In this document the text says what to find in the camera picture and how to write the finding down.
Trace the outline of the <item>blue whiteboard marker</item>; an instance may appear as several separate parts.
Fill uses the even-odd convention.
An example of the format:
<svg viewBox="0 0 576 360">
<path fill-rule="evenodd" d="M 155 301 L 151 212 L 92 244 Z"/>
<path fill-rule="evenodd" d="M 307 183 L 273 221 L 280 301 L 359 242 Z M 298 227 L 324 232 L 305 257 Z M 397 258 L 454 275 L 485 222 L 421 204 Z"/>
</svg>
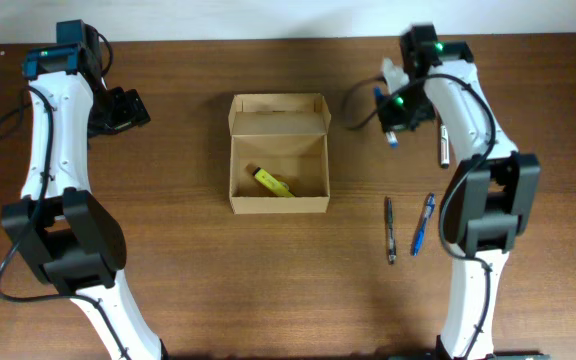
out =
<svg viewBox="0 0 576 360">
<path fill-rule="evenodd" d="M 373 89 L 375 104 L 377 108 L 377 117 L 380 122 L 381 130 L 385 135 L 386 141 L 391 148 L 396 148 L 398 146 L 398 140 L 393 130 L 392 125 L 392 114 L 388 108 L 388 101 L 386 97 L 382 94 L 379 87 Z"/>
</svg>

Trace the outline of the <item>black whiteboard marker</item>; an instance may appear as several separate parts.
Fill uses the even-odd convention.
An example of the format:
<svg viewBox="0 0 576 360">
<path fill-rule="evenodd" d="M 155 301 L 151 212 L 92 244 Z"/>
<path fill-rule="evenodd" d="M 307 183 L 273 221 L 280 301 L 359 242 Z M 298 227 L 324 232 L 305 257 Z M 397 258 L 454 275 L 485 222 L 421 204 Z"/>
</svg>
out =
<svg viewBox="0 0 576 360">
<path fill-rule="evenodd" d="M 439 164 L 441 168 L 447 169 L 450 166 L 449 135 L 445 125 L 439 126 L 440 131 L 440 155 Z"/>
</svg>

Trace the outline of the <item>blue ballpoint pen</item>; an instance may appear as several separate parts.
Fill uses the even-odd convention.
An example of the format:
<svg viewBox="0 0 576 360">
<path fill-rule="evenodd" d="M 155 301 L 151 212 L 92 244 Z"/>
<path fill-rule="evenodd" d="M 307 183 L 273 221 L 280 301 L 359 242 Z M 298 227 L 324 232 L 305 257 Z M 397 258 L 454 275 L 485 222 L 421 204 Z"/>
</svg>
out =
<svg viewBox="0 0 576 360">
<path fill-rule="evenodd" d="M 423 246 L 425 232 L 427 229 L 428 222 L 430 221 L 432 214 L 436 206 L 435 194 L 429 193 L 424 201 L 424 205 L 420 214 L 420 220 L 417 227 L 417 231 L 414 235 L 413 245 L 412 245 L 412 255 L 417 256 Z"/>
</svg>

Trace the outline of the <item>brown cardboard box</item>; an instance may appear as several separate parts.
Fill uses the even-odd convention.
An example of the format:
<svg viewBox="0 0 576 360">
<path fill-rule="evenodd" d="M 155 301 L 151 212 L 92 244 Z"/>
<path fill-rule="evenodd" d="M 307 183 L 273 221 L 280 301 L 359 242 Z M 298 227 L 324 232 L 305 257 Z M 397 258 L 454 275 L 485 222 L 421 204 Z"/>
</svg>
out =
<svg viewBox="0 0 576 360">
<path fill-rule="evenodd" d="M 233 212 L 326 212 L 331 197 L 330 122 L 328 105 L 319 93 L 236 95 L 228 115 Z M 283 182 L 295 197 L 277 197 L 263 187 L 252 175 L 257 167 Z"/>
</svg>

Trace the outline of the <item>black ballpoint pen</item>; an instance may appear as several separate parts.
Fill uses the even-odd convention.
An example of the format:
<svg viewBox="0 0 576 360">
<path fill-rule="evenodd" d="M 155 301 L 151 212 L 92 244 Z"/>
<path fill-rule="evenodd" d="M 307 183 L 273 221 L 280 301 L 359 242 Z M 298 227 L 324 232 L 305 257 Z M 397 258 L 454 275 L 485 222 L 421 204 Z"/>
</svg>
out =
<svg viewBox="0 0 576 360">
<path fill-rule="evenodd" d="M 386 198 L 386 226 L 387 226 L 387 241 L 388 241 L 388 264 L 393 265 L 396 261 L 396 240 L 394 231 L 394 212 L 392 206 L 392 199 Z"/>
</svg>

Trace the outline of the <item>yellow highlighter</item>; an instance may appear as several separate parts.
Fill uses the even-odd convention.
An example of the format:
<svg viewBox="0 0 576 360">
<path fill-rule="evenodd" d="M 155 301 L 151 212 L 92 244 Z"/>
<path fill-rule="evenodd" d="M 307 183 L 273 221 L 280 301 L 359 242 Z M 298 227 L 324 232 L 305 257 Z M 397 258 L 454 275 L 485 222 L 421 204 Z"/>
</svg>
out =
<svg viewBox="0 0 576 360">
<path fill-rule="evenodd" d="M 267 190 L 272 192 L 277 197 L 282 198 L 294 198 L 295 195 L 289 190 L 289 188 L 281 181 L 276 179 L 266 170 L 261 167 L 257 167 L 252 173 L 254 179 L 260 183 Z"/>
</svg>

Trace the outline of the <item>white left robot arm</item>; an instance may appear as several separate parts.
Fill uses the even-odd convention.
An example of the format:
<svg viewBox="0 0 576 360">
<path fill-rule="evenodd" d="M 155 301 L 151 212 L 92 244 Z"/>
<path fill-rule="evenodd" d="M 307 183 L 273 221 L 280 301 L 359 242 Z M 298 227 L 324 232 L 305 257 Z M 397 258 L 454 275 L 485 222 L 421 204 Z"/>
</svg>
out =
<svg viewBox="0 0 576 360">
<path fill-rule="evenodd" d="M 0 299 L 68 299 L 112 358 L 165 359 L 127 283 L 122 229 L 88 177 L 91 138 L 150 120 L 136 90 L 106 86 L 113 59 L 108 40 L 82 20 L 57 23 L 55 44 L 26 54 L 27 83 L 13 113 L 32 112 L 31 157 L 19 201 L 1 210 L 11 248 L 0 265 Z"/>
</svg>

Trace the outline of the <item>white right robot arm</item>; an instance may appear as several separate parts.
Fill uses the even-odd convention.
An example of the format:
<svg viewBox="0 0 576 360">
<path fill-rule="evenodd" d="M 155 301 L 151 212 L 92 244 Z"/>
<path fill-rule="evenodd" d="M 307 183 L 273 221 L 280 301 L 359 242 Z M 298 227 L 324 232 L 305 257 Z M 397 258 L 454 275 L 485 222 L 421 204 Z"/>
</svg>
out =
<svg viewBox="0 0 576 360">
<path fill-rule="evenodd" d="M 501 273 L 529 220 L 541 173 L 495 118 L 464 41 L 441 41 L 431 24 L 400 38 L 403 63 L 382 63 L 388 87 L 375 112 L 389 143 L 439 118 L 457 168 L 437 211 L 452 259 L 448 313 L 432 359 L 493 359 L 492 321 Z"/>
</svg>

